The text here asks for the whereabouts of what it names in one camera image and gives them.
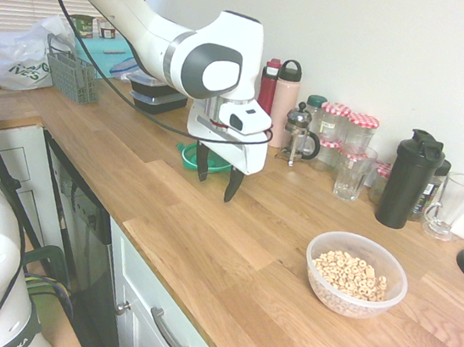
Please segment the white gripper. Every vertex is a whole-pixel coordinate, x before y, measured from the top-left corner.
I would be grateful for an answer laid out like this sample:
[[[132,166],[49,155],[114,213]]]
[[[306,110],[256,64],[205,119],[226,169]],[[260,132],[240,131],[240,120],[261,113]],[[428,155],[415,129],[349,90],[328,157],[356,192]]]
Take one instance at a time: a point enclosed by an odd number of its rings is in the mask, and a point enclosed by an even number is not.
[[[244,175],[252,175],[264,168],[267,156],[267,135],[264,132],[243,135],[232,128],[217,130],[204,112],[204,101],[193,100],[187,129],[190,135],[201,140],[196,145],[197,173],[200,182],[208,175],[210,149],[232,164],[229,182],[224,192],[224,202],[231,201],[240,188]]]

